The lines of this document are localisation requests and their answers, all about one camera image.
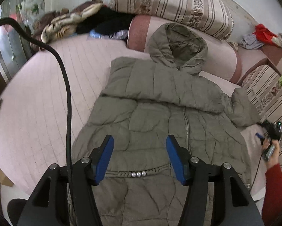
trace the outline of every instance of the blue gripper pad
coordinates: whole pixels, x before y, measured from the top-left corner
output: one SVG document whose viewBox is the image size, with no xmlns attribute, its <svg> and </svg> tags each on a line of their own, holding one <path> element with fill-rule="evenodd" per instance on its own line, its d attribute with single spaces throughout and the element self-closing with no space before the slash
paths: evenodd
<svg viewBox="0 0 282 226">
<path fill-rule="evenodd" d="M 174 168 L 177 180 L 180 181 L 182 185 L 185 185 L 186 179 L 184 177 L 184 168 L 183 163 L 181 162 L 181 159 L 178 155 L 178 147 L 176 147 L 176 144 L 172 143 L 171 138 L 168 136 L 166 139 L 166 149 L 170 162 L 172 163 L 172 166 Z"/>
<path fill-rule="evenodd" d="M 96 177 L 95 177 L 96 184 L 99 184 L 100 181 L 104 179 L 104 175 L 105 175 L 108 163 L 110 162 L 110 159 L 113 153 L 113 149 L 114 149 L 114 139 L 112 136 L 110 136 L 109 140 L 107 141 L 106 146 L 104 147 L 104 150 L 101 154 L 98 164 L 96 166 Z"/>
</svg>

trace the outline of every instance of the metal screw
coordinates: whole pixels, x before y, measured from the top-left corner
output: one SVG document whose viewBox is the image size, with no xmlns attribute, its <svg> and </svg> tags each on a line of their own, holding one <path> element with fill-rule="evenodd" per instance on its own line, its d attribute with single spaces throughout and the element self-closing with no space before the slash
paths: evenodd
<svg viewBox="0 0 282 226">
<path fill-rule="evenodd" d="M 51 169 L 51 170 L 54 170 L 54 169 L 56 169 L 57 168 L 57 164 L 56 163 L 53 163 L 53 164 L 51 164 L 50 166 L 49 166 L 49 168 Z"/>
<path fill-rule="evenodd" d="M 82 159 L 81 159 L 81 162 L 82 163 L 88 163 L 90 161 L 90 158 L 89 157 L 83 157 Z"/>
<path fill-rule="evenodd" d="M 199 162 L 199 159 L 198 159 L 197 157 L 193 156 L 193 157 L 190 158 L 190 161 L 191 161 L 192 163 L 198 163 L 198 162 Z"/>
<path fill-rule="evenodd" d="M 224 166 L 224 168 L 226 168 L 226 169 L 230 169 L 230 168 L 232 167 L 231 164 L 228 163 L 228 162 L 224 163 L 223 166 Z"/>
</svg>

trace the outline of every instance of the pink bedsheet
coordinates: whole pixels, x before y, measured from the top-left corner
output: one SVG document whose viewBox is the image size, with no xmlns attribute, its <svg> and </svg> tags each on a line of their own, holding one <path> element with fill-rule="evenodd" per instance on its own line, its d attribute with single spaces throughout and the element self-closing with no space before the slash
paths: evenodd
<svg viewBox="0 0 282 226">
<path fill-rule="evenodd" d="M 149 58 L 127 49 L 124 41 L 91 39 L 87 35 L 52 43 L 61 56 L 72 93 L 72 137 L 75 140 L 105 87 L 111 60 Z M 66 163 L 66 90 L 54 56 L 38 52 L 2 93 L 0 168 L 30 194 L 52 163 Z"/>
</svg>

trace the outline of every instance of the gray cloth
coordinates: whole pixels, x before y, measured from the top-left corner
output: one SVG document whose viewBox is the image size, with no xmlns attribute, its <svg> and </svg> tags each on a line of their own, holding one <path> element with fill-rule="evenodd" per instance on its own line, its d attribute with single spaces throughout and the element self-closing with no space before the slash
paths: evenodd
<svg viewBox="0 0 282 226">
<path fill-rule="evenodd" d="M 245 49 L 258 49 L 264 45 L 264 42 L 256 39 L 256 35 L 248 34 L 244 35 L 239 45 Z"/>
<path fill-rule="evenodd" d="M 182 25 L 158 28 L 149 51 L 152 61 L 121 57 L 111 62 L 107 86 L 72 146 L 76 162 L 99 147 L 105 135 L 114 138 L 105 178 L 93 187 L 103 225 L 178 224 L 188 188 L 171 168 L 165 146 L 169 134 L 192 156 L 208 164 L 229 162 L 244 183 L 251 183 L 247 147 L 235 125 L 254 124 L 259 116 L 244 89 L 229 98 L 198 76 L 207 44 Z M 133 178 L 133 171 L 146 176 Z M 209 186 L 205 225 L 212 201 Z"/>
</svg>

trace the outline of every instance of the black cable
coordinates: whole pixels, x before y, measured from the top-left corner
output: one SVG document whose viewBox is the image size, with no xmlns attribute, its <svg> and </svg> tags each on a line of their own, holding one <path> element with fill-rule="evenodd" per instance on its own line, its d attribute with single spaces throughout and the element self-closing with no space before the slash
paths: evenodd
<svg viewBox="0 0 282 226">
<path fill-rule="evenodd" d="M 64 63 L 59 56 L 59 54 L 49 45 L 38 41 L 31 36 L 29 36 L 22 28 L 21 26 L 17 23 L 12 18 L 2 18 L 0 19 L 0 26 L 2 25 L 11 25 L 16 32 L 23 37 L 25 40 L 42 47 L 46 49 L 47 51 L 51 52 L 54 57 L 56 58 L 57 62 L 59 63 L 59 67 L 62 71 L 62 75 L 64 78 L 65 86 L 66 86 L 66 93 L 67 93 L 67 132 L 66 132 L 66 159 L 67 159 L 67 175 L 68 175 L 68 183 L 69 183 L 69 190 L 71 194 L 71 200 L 72 204 L 74 207 L 73 203 L 73 193 L 72 193 L 72 158 L 71 158 L 71 117 L 72 117 L 72 105 L 71 105 L 71 91 L 70 91 L 70 84 L 68 80 L 68 76 L 66 73 L 66 69 L 64 66 Z"/>
<path fill-rule="evenodd" d="M 252 188 L 253 188 L 253 185 L 254 185 L 255 179 L 256 179 L 256 177 L 257 177 L 258 168 L 259 168 L 259 165 L 260 165 L 260 162 L 261 162 L 261 157 L 262 157 L 262 154 L 261 154 L 260 159 L 259 159 L 259 162 L 258 162 L 258 166 L 257 166 L 256 174 L 255 174 L 254 180 L 253 180 L 253 182 L 252 182 L 252 186 L 251 186 L 251 188 L 250 188 L 250 192 L 251 192 L 251 190 L 252 190 Z"/>
</svg>

